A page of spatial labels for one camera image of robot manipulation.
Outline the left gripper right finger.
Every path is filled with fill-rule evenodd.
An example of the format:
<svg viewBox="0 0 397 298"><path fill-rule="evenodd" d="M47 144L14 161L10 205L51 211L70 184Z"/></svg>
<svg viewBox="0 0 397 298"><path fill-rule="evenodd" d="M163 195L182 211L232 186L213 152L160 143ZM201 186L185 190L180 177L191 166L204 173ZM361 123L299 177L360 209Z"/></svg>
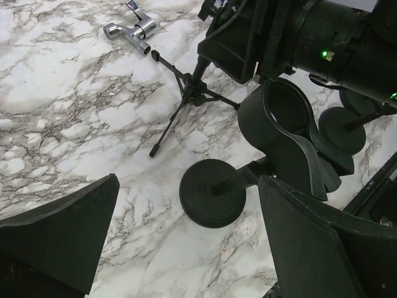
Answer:
<svg viewBox="0 0 397 298"><path fill-rule="evenodd" d="M262 176L259 197L282 297L395 297L396 229Z"/></svg>

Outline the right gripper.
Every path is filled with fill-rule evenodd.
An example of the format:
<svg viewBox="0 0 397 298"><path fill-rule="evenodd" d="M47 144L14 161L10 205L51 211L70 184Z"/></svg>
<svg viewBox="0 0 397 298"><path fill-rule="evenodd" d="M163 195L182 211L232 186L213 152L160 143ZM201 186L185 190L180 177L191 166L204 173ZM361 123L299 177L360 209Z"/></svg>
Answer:
<svg viewBox="0 0 397 298"><path fill-rule="evenodd" d="M255 82L292 75L295 44L312 8L313 1L204 1L198 17L212 22L197 53L244 84L252 70L250 39Z"/></svg>

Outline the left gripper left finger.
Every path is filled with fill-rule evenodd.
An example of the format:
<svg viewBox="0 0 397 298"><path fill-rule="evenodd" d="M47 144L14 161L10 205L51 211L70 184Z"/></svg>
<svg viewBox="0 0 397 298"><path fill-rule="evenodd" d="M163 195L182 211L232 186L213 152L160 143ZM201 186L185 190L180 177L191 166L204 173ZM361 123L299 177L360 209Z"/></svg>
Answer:
<svg viewBox="0 0 397 298"><path fill-rule="evenodd" d="M1 220L1 297L85 297L92 289L120 183L109 174Z"/></svg>

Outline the black tripod shock-mount stand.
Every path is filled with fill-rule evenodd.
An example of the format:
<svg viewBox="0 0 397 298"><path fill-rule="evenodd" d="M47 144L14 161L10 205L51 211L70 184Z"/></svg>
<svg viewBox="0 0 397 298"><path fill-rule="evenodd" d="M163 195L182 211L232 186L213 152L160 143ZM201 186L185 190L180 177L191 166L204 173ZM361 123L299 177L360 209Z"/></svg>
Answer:
<svg viewBox="0 0 397 298"><path fill-rule="evenodd" d="M209 16L213 17L212 23L207 30L206 36L214 33L216 29L219 29L223 24L231 19L236 14L241 3L241 1L222 1L221 6L216 7L215 1L204 1L198 17L202 20L205 20ZM151 149L149 153L150 157L153 158L158 152L163 138L166 136L167 131L170 129L178 113L184 106L188 104L193 104L196 107L200 107L206 102L221 101L232 106L235 110L239 109L238 103L233 102L226 97L209 90L207 84L202 81L204 72L210 65L210 61L203 58L202 56L198 57L196 67L192 74L180 72L174 65L170 64L170 62L165 60L156 50L153 50L151 52L151 57L154 61L164 65L168 70L174 73L178 87L181 92L182 100L176 111L171 116L170 121L165 128L163 134L161 135L160 139Z"/></svg>

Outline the black round-base mic stand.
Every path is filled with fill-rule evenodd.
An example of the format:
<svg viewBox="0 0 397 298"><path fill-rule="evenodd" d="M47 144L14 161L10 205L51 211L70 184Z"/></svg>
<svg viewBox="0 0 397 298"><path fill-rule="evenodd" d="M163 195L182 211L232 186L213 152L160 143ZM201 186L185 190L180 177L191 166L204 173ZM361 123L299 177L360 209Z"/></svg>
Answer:
<svg viewBox="0 0 397 298"><path fill-rule="evenodd" d="M303 91L283 78L270 79L241 103L238 125L243 137L264 157L236 169L225 161L201 160L183 175L181 206L190 220L207 228L233 223L246 204L246 189L262 175L326 201L354 172L350 154L321 135Z"/></svg>

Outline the black stand of pink microphone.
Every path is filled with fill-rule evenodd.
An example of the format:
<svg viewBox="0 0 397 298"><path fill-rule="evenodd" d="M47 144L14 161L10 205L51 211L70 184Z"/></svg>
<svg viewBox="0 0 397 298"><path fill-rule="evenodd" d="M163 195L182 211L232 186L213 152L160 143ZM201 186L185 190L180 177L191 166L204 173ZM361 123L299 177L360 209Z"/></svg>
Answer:
<svg viewBox="0 0 397 298"><path fill-rule="evenodd" d="M396 108L385 105L378 112L357 117L344 107L325 110L319 118L319 131L325 140L350 155L357 154L366 142L364 125L384 115L396 114Z"/></svg>

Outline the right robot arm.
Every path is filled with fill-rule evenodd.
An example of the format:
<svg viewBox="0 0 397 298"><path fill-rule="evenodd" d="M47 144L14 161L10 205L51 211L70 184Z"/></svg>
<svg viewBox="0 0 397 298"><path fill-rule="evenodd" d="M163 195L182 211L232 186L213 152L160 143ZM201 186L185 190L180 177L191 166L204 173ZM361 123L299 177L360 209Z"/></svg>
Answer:
<svg viewBox="0 0 397 298"><path fill-rule="evenodd" d="M237 83L297 69L320 82L396 105L396 2L370 12L331 1L205 1L213 16L198 54Z"/></svg>

